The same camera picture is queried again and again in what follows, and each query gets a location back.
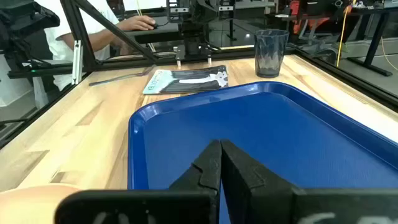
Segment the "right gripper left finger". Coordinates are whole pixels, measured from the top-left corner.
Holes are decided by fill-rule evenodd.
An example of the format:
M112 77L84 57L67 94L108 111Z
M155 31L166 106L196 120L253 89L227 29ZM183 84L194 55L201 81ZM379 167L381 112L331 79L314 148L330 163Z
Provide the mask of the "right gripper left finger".
M221 143L212 141L164 190L84 190L63 199L55 224L218 224Z

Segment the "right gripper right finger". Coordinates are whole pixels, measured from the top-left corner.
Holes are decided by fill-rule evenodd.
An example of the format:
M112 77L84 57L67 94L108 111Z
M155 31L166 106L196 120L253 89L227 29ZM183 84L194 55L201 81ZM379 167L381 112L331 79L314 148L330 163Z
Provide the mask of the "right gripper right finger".
M231 224L398 224L398 189L301 188L221 141Z

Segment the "metal fork wooden handle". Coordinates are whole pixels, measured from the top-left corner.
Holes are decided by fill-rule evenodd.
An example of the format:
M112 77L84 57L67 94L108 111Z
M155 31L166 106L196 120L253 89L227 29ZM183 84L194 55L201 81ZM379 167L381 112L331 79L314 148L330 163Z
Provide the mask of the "metal fork wooden handle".
M142 76L148 75L155 67L156 67L156 65L153 64L152 66L146 68L141 73L132 73L132 74L116 77L116 78L111 78L111 79L108 79L108 80L102 80L102 81L99 81L99 82L93 82L93 83L90 83L89 86L102 85L102 84L105 84L105 83L115 82L115 81L118 81L118 80L124 80L124 79L132 78L132 77L142 77Z

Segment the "blue plastic tray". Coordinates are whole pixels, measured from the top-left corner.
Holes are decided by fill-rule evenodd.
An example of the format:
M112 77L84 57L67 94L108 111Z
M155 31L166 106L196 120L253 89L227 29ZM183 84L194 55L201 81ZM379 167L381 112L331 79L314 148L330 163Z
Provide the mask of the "blue plastic tray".
M301 188L398 189L398 143L279 82L137 110L129 120L129 189L169 188L210 142L222 140ZM218 224L231 224L220 184Z

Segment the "dark translucent plastic cup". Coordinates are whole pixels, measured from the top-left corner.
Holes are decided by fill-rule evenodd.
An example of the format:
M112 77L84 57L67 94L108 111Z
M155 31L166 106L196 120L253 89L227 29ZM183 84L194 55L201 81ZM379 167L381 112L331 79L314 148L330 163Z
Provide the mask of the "dark translucent plastic cup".
M254 33L256 75L275 78L284 59L289 32L279 29L257 30Z

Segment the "dark desk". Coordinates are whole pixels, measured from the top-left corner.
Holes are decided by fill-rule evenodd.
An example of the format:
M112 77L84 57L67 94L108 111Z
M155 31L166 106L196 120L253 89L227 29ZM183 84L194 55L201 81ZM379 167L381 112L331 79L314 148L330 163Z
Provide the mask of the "dark desk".
M130 30L125 31L124 33L139 44L169 42L183 39L178 30L177 24L166 24L164 26L159 26L156 29L147 31Z

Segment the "person's hand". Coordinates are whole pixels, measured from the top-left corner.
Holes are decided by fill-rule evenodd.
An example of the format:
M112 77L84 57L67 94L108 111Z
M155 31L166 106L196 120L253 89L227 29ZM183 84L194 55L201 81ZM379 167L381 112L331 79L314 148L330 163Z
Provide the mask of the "person's hand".
M133 16L116 24L123 31L153 30L155 20L149 16Z

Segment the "orange chair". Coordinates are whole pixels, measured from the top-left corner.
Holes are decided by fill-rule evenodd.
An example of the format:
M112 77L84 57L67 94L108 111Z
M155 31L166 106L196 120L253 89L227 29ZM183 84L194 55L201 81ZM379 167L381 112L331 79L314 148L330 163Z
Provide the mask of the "orange chair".
M299 0L291 0L289 6L290 6L290 8L292 10L292 15L296 16L298 14L298 11L299 11ZM310 19L308 21L307 25L308 25L309 28L313 28L313 27L317 28L319 25L321 25L322 23L324 23L327 20L328 20L328 18L326 18L326 17L320 18L320 19L318 19L318 22L316 24L315 23L316 19ZM300 25L301 25L300 21L299 22L294 21L294 28L293 28L293 33L294 34L298 34L299 33Z

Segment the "black desk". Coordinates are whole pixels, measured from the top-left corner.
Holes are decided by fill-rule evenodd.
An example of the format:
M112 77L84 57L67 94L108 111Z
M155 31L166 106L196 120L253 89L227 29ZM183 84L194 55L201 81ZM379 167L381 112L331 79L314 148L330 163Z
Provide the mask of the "black desk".
M373 72L379 73L380 75L383 75L385 77L389 77L392 75L391 72L384 70L382 68L376 67L373 65L373 59L376 54L376 50L380 44L382 34L384 32L384 29L386 28L387 21L390 17L390 14L392 12L398 11L398 7L387 7L387 8L382 8L382 9L371 9L367 10L364 12L360 12L360 14L366 15L366 14L380 14L379 22L377 23L377 27L375 30L375 33L372 37L371 43L369 45L368 52L365 56L365 59L361 61L359 58L355 57L347 57L346 59L349 60L350 62L353 62L357 65L360 65L364 68L367 68L369 70L372 70Z

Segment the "person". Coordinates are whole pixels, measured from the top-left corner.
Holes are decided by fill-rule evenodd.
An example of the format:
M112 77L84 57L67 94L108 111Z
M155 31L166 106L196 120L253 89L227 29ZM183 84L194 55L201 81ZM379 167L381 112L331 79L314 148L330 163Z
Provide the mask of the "person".
M60 0L34 0L41 6L51 10L60 19L60 25L58 27L51 27L44 29L49 50L53 55L53 60L61 61L73 61L73 50L61 39L62 35L71 34L71 29L68 24L66 15ZM94 6L107 20L113 24L119 22L114 12L108 6L106 0L87 0L92 6ZM105 29L103 25L94 20L86 12L81 10L81 16L86 27L88 34L94 34Z

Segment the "black office chair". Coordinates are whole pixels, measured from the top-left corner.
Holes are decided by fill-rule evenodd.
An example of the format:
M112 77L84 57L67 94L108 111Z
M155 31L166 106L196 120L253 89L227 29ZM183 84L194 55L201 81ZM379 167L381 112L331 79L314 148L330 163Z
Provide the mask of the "black office chair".
M35 1L0 7L0 54L12 70L49 67L49 62L32 55L32 47L25 39L59 25L59 17Z

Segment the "black diagonal frame strut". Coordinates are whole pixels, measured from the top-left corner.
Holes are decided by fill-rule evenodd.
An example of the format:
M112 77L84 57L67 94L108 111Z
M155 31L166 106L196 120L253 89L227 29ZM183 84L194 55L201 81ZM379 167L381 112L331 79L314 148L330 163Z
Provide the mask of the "black diagonal frame strut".
M108 21L104 16L100 14L100 12L95 9L87 0L73 0L75 4L82 10L84 10L88 15L90 15L93 19L99 22L101 25L105 26L109 31L111 31L114 35L119 37L121 40L125 41L129 46L136 48L145 58L152 62L158 61L158 57L156 57L152 52L146 50L141 47L139 43L135 40L132 40L127 34L125 34L120 28L117 28L116 25Z

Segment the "white metal bracket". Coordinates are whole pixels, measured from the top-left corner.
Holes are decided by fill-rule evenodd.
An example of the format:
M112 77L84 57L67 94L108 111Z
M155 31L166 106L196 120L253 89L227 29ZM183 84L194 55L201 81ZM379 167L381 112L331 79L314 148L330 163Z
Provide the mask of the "white metal bracket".
M73 51L73 68L72 68L72 85L77 85L81 82L83 73L83 47L81 40L74 42Z

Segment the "black frame post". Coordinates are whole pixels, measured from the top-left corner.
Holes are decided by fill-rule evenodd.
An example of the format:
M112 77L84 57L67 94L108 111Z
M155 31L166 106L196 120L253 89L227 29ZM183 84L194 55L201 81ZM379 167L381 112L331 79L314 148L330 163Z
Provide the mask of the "black frame post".
M100 62L95 58L80 10L88 11L91 17L91 13L96 12L96 9L87 0L60 0L60 3L74 39L81 41L83 47L83 71L93 72L100 65Z

